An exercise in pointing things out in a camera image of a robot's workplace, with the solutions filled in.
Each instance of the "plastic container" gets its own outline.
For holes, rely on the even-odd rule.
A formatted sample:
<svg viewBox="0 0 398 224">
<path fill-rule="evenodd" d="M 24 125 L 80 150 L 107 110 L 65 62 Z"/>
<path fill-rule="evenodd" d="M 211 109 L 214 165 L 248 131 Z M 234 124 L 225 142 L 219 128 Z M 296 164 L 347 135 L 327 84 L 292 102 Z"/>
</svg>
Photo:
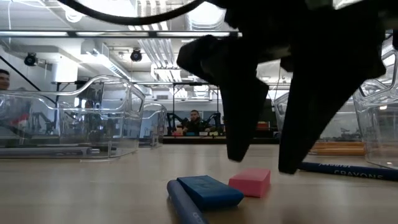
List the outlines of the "plastic container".
<svg viewBox="0 0 398 224">
<path fill-rule="evenodd" d="M 70 92 L 1 91 L 1 158 L 110 158 L 137 150 L 144 95 L 98 76 Z"/>
<path fill-rule="evenodd" d="M 159 147 L 163 144 L 167 109 L 162 104 L 147 103 L 142 117 L 140 147 Z"/>
<path fill-rule="evenodd" d="M 387 73 L 367 80 L 354 94 L 358 123 L 366 146 L 366 160 L 398 169 L 397 51 L 390 46 L 383 56 Z"/>
<path fill-rule="evenodd" d="M 286 93 L 274 101 L 280 133 L 282 133 L 288 96 L 289 93 Z M 322 132 L 318 142 L 310 151 L 310 154 L 364 155 L 364 145 L 361 142 L 353 100 L 348 100 L 333 117 Z"/>
</svg>

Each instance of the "wooden table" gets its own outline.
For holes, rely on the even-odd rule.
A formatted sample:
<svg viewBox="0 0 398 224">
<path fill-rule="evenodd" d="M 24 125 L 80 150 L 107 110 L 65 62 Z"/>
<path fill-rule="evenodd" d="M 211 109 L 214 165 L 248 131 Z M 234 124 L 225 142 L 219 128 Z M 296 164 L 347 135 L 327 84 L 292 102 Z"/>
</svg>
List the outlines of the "wooden table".
<svg viewBox="0 0 398 224">
<path fill-rule="evenodd" d="M 308 161 L 366 165 L 362 157 Z M 110 162 L 24 160 L 0 163 L 0 217 L 10 224 L 168 224 L 178 218 L 166 183 L 208 174 L 222 182 L 248 167 L 272 169 L 266 198 L 206 213 L 210 223 L 376 224 L 398 219 L 398 184 L 299 172 L 280 175 L 277 146 L 252 146 L 242 163 L 225 146 L 164 145 Z"/>
</svg>

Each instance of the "blue eraser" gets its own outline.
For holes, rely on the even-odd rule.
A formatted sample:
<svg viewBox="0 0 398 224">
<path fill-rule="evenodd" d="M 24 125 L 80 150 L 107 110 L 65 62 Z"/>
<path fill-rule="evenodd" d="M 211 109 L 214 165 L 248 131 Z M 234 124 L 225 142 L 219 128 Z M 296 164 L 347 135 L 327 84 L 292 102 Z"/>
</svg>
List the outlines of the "blue eraser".
<svg viewBox="0 0 398 224">
<path fill-rule="evenodd" d="M 203 217 L 199 208 L 192 202 L 178 181 L 169 181 L 167 183 L 167 191 L 181 223 L 208 224 L 208 221 Z"/>
<path fill-rule="evenodd" d="M 223 184 L 208 175 L 179 177 L 177 181 L 200 210 L 234 207 L 244 197 L 239 190 Z"/>
</svg>

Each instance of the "person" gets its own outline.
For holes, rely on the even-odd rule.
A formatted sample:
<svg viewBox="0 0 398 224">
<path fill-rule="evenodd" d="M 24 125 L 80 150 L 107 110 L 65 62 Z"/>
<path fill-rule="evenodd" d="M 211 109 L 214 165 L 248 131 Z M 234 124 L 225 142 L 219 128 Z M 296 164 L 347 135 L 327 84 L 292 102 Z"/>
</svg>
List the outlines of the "person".
<svg viewBox="0 0 398 224">
<path fill-rule="evenodd" d="M 10 73 L 0 68 L 0 90 L 9 90 Z M 0 120 L 1 127 L 14 126 L 26 128 L 30 115 L 30 100 L 20 96 L 0 95 Z"/>
<path fill-rule="evenodd" d="M 182 131 L 184 133 L 197 133 L 197 134 L 201 131 L 210 132 L 211 125 L 208 123 L 204 123 L 202 121 L 202 118 L 199 115 L 199 111 L 192 110 L 190 113 L 190 120 L 186 123 Z"/>
<path fill-rule="evenodd" d="M 10 73 L 7 70 L 0 69 L 0 90 L 8 90 L 10 87 Z"/>
</svg>

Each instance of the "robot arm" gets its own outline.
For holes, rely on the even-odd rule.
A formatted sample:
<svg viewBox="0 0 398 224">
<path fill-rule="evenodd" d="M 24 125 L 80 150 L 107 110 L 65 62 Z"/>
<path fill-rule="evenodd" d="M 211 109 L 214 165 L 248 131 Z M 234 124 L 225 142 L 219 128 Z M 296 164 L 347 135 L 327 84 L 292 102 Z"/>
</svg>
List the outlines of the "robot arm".
<svg viewBox="0 0 398 224">
<path fill-rule="evenodd" d="M 167 131 L 168 135 L 171 135 L 172 132 L 176 130 L 176 126 L 175 126 L 176 119 L 177 119 L 177 121 L 179 121 L 181 123 L 181 125 L 183 127 L 187 126 L 187 123 L 188 123 L 187 118 L 182 119 L 179 116 L 177 116 L 175 113 L 167 113 L 166 117 L 167 117 L 167 122 L 169 124 L 168 131 Z"/>
<path fill-rule="evenodd" d="M 221 113 L 213 113 L 210 117 L 203 122 L 205 128 L 211 128 L 210 121 L 214 119 L 215 129 L 218 130 L 221 127 Z"/>
</svg>

